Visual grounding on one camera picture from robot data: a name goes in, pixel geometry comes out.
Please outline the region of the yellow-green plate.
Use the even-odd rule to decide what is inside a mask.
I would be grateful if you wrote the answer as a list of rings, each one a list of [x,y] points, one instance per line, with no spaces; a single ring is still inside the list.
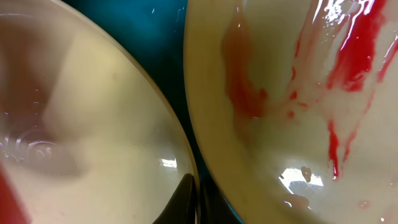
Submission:
[[[183,129],[138,62],[61,1],[1,2],[1,222],[153,223]]]
[[[189,1],[206,165],[244,223],[397,222],[397,1]]]

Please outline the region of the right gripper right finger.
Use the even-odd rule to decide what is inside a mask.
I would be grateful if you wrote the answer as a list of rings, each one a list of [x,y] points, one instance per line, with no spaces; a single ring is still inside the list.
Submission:
[[[200,184],[200,224],[242,224],[211,177]]]

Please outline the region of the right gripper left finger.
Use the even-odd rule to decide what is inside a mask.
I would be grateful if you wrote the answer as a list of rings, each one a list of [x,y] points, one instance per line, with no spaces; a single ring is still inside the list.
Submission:
[[[192,174],[185,174],[153,224],[195,224],[197,190]]]

